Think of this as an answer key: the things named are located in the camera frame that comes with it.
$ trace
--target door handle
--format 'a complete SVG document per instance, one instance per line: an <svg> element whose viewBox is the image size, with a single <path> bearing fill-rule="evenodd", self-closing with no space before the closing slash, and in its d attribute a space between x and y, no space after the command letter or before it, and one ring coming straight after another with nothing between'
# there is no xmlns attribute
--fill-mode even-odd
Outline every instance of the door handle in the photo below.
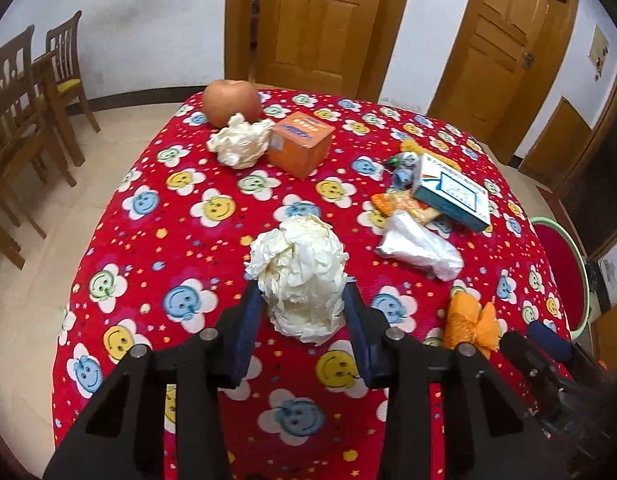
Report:
<svg viewBox="0 0 617 480"><path fill-rule="evenodd" d="M530 67L533 66L534 60L535 54L533 54L532 52L524 52L524 54L522 54L521 56L521 67L524 70L530 69Z"/></svg>

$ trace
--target red tablecloth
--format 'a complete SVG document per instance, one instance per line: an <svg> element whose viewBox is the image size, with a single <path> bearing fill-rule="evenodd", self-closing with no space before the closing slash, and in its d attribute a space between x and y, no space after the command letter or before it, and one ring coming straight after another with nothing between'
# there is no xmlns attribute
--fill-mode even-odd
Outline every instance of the red tablecloth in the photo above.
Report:
<svg viewBox="0 0 617 480"><path fill-rule="evenodd" d="M524 330L525 321L539 318L567 337L546 255L475 139L450 124L395 108L284 90L260 94L268 117L280 120L300 110L331 123L335 135L328 157L304 182L264 158L237 172L219 166L206 150L213 130L200 112L202 96L188 99L112 197L77 270L53 373L57 443L130 346L176 345L236 304L250 242L292 214L310 212L332 224L350 254L346 271L357 277L367 304L422 341L438 344L443 336L452 287L466 288L482 303L494 298L503 329ZM381 162L398 152L406 137L456 160L492 199L492 229L483 233L449 221L428 225L464 258L455 282L441 282L374 252L383 223L370 197L389 187ZM319 186L325 180L330 183ZM327 352L350 372L345 380L319 366ZM528 396L522 377L500 353L491 362ZM441 398L438 389L432 393L433 476L442 478ZM375 478L386 396L368 391L355 377L346 328L316 347L263 322L248 375L236 390L220 392L234 478L255 472L284 480ZM167 479L176 478L174 397L169 390Z"/></svg>

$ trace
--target orange cardboard box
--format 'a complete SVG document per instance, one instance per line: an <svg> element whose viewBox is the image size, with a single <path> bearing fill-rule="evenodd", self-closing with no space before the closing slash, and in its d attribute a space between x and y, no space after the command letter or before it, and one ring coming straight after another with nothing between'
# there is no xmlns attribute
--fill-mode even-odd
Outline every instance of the orange cardboard box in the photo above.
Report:
<svg viewBox="0 0 617 480"><path fill-rule="evenodd" d="M272 127L269 162L304 180L326 158L334 129L302 112L291 114Z"/></svg>

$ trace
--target crumpled tissue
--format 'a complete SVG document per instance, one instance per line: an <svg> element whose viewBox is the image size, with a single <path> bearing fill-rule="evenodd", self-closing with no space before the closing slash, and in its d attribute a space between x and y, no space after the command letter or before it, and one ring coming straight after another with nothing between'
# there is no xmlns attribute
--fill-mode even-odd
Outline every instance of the crumpled tissue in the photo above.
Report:
<svg viewBox="0 0 617 480"><path fill-rule="evenodd" d="M384 238L376 251L385 258L432 269L444 282L454 280L464 267L464 260L450 242L419 225L403 210L396 210L386 221Z"/></svg>
<svg viewBox="0 0 617 480"><path fill-rule="evenodd" d="M236 170L250 168L268 149L275 121L264 119L248 123L242 114L228 120L228 126L207 140L208 151L218 154L218 161Z"/></svg>
<svg viewBox="0 0 617 480"><path fill-rule="evenodd" d="M246 272L258 279L277 332L321 345L344 325L348 257L332 227L312 215L257 237Z"/></svg>

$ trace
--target round brown object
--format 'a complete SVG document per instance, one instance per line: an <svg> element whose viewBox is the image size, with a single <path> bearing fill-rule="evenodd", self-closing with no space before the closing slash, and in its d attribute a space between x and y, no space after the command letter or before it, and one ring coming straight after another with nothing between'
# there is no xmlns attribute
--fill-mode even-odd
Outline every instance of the round brown object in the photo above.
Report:
<svg viewBox="0 0 617 480"><path fill-rule="evenodd" d="M262 113L260 95L248 81L217 79L208 85L202 97L202 109L208 122L223 128L237 112L253 123Z"/></svg>

